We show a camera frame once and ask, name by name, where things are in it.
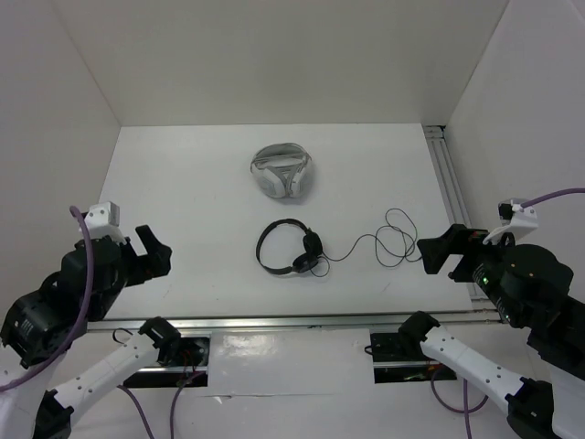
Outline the black wired headphones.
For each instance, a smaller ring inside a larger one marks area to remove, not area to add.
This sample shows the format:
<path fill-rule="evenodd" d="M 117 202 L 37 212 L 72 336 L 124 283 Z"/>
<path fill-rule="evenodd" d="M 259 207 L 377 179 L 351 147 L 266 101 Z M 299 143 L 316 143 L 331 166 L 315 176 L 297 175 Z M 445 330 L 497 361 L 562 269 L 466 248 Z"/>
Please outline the black wired headphones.
<path fill-rule="evenodd" d="M 402 215 L 412 227 L 412 232 L 407 232 L 400 226 L 393 224 L 389 220 L 390 214 Z M 292 226 L 303 232 L 303 253 L 297 256 L 289 265 L 280 268 L 270 267 L 262 261 L 261 249 L 267 237 L 281 226 Z M 391 251 L 383 240 L 380 239 L 380 234 L 385 230 L 396 232 L 400 236 L 402 252 Z M 421 255 L 415 255 L 415 252 L 418 250 L 419 230 L 410 215 L 401 208 L 388 209 L 384 215 L 384 223 L 374 233 L 364 233 L 358 236 L 348 252 L 339 258 L 332 258 L 327 255 L 320 236 L 300 220 L 291 218 L 278 219 L 270 223 L 258 238 L 254 255 L 260 267 L 266 273 L 273 276 L 309 273 L 316 278 L 325 278 L 331 270 L 332 262 L 343 262 L 348 259 L 355 251 L 357 245 L 366 238 L 374 240 L 374 255 L 378 264 L 383 268 L 396 269 L 404 262 L 415 263 L 422 260 Z"/>

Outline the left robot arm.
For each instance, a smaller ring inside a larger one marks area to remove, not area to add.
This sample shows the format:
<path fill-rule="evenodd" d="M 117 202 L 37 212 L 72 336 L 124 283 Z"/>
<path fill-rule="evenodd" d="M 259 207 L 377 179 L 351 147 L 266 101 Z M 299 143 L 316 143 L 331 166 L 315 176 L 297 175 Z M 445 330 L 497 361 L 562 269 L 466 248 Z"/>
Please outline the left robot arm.
<path fill-rule="evenodd" d="M 179 331 L 157 316 L 88 370 L 48 386 L 72 343 L 105 317 L 123 288 L 169 274 L 171 248 L 146 225 L 136 232 L 144 255 L 129 239 L 94 239 L 89 250 L 79 241 L 59 271 L 8 310 L 1 328 L 2 437 L 67 438 L 93 405 L 139 369 L 179 357 Z"/>

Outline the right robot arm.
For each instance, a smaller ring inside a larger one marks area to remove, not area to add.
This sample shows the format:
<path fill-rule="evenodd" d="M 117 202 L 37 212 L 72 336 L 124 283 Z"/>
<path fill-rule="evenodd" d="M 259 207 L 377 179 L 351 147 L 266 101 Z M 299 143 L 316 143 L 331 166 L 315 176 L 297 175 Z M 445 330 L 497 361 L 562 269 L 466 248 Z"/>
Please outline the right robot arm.
<path fill-rule="evenodd" d="M 572 270 L 543 247 L 517 244 L 510 232 L 492 244 L 486 230 L 461 224 L 417 246 L 427 274 L 459 256 L 450 279 L 479 286 L 505 323 L 527 331 L 526 343 L 547 364 L 549 379 L 506 369 L 422 311 L 399 328 L 402 354 L 454 371 L 497 405 L 520 438 L 583 437 L 584 304 L 569 294 Z"/>

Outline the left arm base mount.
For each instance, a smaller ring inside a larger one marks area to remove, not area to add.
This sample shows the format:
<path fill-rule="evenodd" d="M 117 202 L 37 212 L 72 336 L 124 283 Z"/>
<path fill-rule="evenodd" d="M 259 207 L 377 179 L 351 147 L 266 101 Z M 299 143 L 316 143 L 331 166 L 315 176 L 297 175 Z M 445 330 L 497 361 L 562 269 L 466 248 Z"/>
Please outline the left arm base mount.
<path fill-rule="evenodd" d="M 194 376 L 186 385 L 188 388 L 207 387 L 209 351 L 210 336 L 183 336 L 168 363 L 142 368 L 123 385 L 129 389 L 173 389 Z"/>

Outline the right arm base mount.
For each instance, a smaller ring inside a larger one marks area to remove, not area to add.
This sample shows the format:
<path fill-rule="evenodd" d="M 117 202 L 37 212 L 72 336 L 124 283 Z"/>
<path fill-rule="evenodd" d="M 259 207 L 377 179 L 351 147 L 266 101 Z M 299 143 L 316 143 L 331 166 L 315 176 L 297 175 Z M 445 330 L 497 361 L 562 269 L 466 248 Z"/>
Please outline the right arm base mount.
<path fill-rule="evenodd" d="M 371 333 L 364 351 L 372 358 L 376 384 L 430 381 L 436 371 L 439 380 L 456 379 L 455 373 L 437 360 L 409 353 L 401 345 L 398 333 Z"/>

